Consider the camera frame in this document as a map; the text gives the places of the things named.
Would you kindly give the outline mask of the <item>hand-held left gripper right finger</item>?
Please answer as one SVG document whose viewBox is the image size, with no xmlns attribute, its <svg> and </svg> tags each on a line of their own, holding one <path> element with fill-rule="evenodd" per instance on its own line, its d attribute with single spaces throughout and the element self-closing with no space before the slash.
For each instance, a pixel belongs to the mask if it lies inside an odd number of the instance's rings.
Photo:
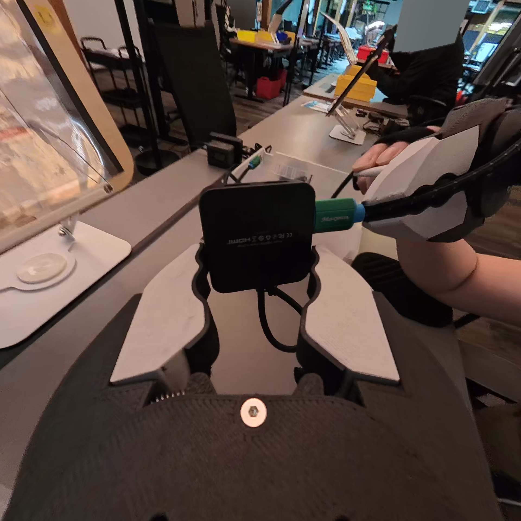
<svg viewBox="0 0 521 521">
<path fill-rule="evenodd" d="M 325 394 L 353 394 L 360 381 L 396 387 L 400 375 L 370 285 L 323 245 L 313 263 L 297 337 L 303 374 Z"/>
</svg>

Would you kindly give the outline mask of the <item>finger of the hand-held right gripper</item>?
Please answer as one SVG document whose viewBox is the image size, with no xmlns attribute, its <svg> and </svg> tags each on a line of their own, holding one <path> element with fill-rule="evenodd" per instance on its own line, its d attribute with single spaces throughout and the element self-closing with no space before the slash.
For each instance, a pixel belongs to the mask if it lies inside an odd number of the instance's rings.
<svg viewBox="0 0 521 521">
<path fill-rule="evenodd" d="M 433 186 L 444 174 L 468 172 L 479 144 L 479 126 L 439 140 L 429 137 L 410 144 L 379 173 L 364 202 L 388 202 Z"/>
<path fill-rule="evenodd" d="M 427 191 L 421 188 L 415 194 L 410 188 L 390 192 L 370 189 L 362 201 L 363 226 L 384 237 L 424 242 L 463 223 L 467 210 L 464 191 L 417 202 L 417 197 Z"/>
</svg>

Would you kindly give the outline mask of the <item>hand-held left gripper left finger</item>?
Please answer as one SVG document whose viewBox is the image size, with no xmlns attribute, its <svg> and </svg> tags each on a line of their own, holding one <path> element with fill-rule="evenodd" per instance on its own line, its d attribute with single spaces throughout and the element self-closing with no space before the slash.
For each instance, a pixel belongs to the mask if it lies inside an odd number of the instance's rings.
<svg viewBox="0 0 521 521">
<path fill-rule="evenodd" d="M 207 282 L 199 259 L 203 244 L 189 246 L 145 287 L 115 363 L 110 383 L 159 381 L 167 390 L 184 390 L 191 375 L 186 349 L 208 333 Z"/>
</svg>

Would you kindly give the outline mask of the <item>black HDMI cable green plug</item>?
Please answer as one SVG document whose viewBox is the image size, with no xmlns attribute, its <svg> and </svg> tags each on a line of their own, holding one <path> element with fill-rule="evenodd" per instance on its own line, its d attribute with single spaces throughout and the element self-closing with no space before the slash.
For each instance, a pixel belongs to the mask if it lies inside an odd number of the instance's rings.
<svg viewBox="0 0 521 521">
<path fill-rule="evenodd" d="M 520 139 L 494 159 L 476 169 L 456 176 L 444 174 L 431 186 L 421 186 L 410 196 L 376 204 L 357 203 L 355 199 L 322 199 L 315 203 L 315 233 L 348 230 L 355 223 L 372 223 L 391 218 L 418 215 L 431 208 L 445 205 L 453 196 L 462 193 L 465 202 L 470 201 L 476 213 L 492 204 L 494 192 L 506 192 L 512 186 L 520 185 L 520 173 L 514 164 L 520 162 Z"/>
</svg>

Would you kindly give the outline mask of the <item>black HDMI hub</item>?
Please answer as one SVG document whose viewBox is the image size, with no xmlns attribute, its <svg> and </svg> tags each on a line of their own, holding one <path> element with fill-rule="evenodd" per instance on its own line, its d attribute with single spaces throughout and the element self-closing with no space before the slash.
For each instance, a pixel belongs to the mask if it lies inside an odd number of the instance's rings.
<svg viewBox="0 0 521 521">
<path fill-rule="evenodd" d="M 271 289 L 312 265 L 315 191 L 303 181 L 233 184 L 199 199 L 204 264 L 219 293 Z"/>
</svg>

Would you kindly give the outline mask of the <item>clear plastic box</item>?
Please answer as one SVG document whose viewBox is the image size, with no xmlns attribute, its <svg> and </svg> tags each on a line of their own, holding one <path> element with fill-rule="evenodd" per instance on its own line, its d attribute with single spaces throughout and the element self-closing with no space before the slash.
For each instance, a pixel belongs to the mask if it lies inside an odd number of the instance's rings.
<svg viewBox="0 0 521 521">
<path fill-rule="evenodd" d="M 296 180 L 311 183 L 314 166 L 312 163 L 276 152 L 264 156 L 267 171 L 279 180 Z"/>
</svg>

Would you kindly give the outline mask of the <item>person's right forearm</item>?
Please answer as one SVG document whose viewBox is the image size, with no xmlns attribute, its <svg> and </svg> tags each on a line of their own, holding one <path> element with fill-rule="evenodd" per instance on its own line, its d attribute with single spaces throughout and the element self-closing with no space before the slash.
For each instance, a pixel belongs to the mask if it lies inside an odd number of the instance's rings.
<svg viewBox="0 0 521 521">
<path fill-rule="evenodd" d="M 520 327 L 520 260 L 477 253 L 454 243 L 396 240 L 407 277 L 454 309 Z"/>
</svg>

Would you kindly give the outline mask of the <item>person's right hand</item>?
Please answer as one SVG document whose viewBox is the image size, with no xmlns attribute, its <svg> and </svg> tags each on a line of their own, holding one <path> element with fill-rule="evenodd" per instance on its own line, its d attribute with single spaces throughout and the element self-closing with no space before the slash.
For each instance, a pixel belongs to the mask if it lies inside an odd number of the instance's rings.
<svg viewBox="0 0 521 521">
<path fill-rule="evenodd" d="M 403 152 L 411 143 L 436 134 L 438 126 L 416 126 L 393 132 L 381 137 L 355 161 L 352 173 L 357 173 L 357 189 L 365 194 L 373 183 L 374 178 L 362 176 L 360 173 L 370 168 L 385 166 Z"/>
</svg>

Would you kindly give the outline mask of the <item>tilted board on white stand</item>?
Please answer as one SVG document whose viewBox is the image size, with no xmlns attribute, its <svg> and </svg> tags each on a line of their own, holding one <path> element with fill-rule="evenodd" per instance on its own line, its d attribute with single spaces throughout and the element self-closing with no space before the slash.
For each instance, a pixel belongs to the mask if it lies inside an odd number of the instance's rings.
<svg viewBox="0 0 521 521">
<path fill-rule="evenodd" d="M 336 26 L 340 34 L 343 49 L 346 52 L 348 58 L 348 65 L 344 71 L 346 72 L 350 66 L 357 64 L 357 57 L 352 48 L 347 30 L 338 24 L 336 24 Z M 382 51 L 387 47 L 388 43 L 394 38 L 397 27 L 397 25 L 394 25 L 385 30 L 383 36 L 381 36 L 381 38 L 378 41 L 376 50 L 368 56 L 368 59 L 364 62 L 363 66 L 361 66 L 361 70 L 355 75 L 354 79 L 350 82 L 347 88 L 345 88 L 342 94 L 334 98 L 333 102 L 331 103 L 331 107 L 328 113 L 326 114 L 327 116 L 333 116 L 337 121 L 338 124 L 334 128 L 334 130 L 339 132 L 338 137 L 346 138 L 347 141 L 350 143 L 361 145 L 363 143 L 365 133 L 361 130 L 361 126 L 357 122 L 356 117 L 353 116 L 344 106 L 345 101 L 358 101 L 347 98 L 347 94 L 355 85 L 355 83 L 361 78 L 361 76 L 363 74 L 367 74 L 367 70 L 373 64 L 379 64 L 378 58 L 380 57 Z"/>
</svg>

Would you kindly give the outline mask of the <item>white board stand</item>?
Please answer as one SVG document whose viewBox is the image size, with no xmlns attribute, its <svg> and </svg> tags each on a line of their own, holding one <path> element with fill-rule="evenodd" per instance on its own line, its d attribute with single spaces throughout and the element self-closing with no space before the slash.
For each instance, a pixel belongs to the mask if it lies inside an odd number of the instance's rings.
<svg viewBox="0 0 521 521">
<path fill-rule="evenodd" d="M 54 226 L 1 254 L 1 349 L 27 339 L 126 259 L 126 241 L 85 223 Z"/>
</svg>

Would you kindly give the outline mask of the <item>yellow plastic bin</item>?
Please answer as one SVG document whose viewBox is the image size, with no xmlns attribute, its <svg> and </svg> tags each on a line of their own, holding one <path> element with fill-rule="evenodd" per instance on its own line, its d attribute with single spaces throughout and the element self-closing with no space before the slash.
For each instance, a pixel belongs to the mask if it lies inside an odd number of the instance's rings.
<svg viewBox="0 0 521 521">
<path fill-rule="evenodd" d="M 335 97 L 338 97 L 347 88 L 355 75 L 361 70 L 361 66 L 352 65 L 344 74 L 339 75 L 335 84 Z M 367 74 L 363 74 L 347 94 L 347 98 L 358 101 L 370 101 L 376 93 L 377 82 L 371 80 Z"/>
</svg>

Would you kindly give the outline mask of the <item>black stand pole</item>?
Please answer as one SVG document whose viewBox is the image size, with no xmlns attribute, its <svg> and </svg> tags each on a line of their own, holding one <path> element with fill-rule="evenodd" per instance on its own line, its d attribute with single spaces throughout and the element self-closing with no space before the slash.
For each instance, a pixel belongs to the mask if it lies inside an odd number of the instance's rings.
<svg viewBox="0 0 521 521">
<path fill-rule="evenodd" d="M 162 170 L 164 167 L 175 163 L 177 160 L 179 160 L 179 156 L 173 151 L 162 150 L 159 147 L 156 125 L 152 114 L 147 89 L 145 87 L 143 61 L 142 58 L 138 55 L 137 48 L 134 45 L 125 3 L 124 1 L 114 1 L 114 4 L 129 61 L 131 63 L 136 91 L 140 97 L 141 110 L 143 113 L 149 141 L 148 149 L 138 154 L 135 158 L 135 161 L 139 172 L 149 176 Z"/>
</svg>

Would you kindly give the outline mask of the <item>small black device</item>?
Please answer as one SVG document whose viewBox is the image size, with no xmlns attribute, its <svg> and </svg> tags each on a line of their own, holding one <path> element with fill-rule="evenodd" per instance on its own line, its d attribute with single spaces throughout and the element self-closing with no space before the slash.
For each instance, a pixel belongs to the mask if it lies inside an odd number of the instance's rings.
<svg viewBox="0 0 521 521">
<path fill-rule="evenodd" d="M 205 147 L 210 166 L 228 169 L 242 163 L 243 140 L 236 136 L 210 132 Z"/>
</svg>

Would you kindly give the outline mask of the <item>red plastic bin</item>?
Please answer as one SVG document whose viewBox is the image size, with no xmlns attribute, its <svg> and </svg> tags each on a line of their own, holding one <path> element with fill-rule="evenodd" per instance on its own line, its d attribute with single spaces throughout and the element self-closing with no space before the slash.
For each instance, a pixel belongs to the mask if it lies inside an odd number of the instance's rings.
<svg viewBox="0 0 521 521">
<path fill-rule="evenodd" d="M 275 79 L 270 79 L 267 76 L 258 78 L 255 93 L 261 100 L 277 98 L 283 91 L 286 80 L 287 70 L 279 69 L 275 75 Z"/>
</svg>

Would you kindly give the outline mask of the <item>black office chair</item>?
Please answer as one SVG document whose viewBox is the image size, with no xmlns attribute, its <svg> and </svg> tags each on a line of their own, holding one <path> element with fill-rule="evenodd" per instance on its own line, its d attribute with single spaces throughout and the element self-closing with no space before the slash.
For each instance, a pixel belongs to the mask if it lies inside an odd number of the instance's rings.
<svg viewBox="0 0 521 521">
<path fill-rule="evenodd" d="M 221 65 L 214 26 L 154 23 L 153 32 L 189 144 L 212 132 L 237 136 L 237 120 Z"/>
</svg>

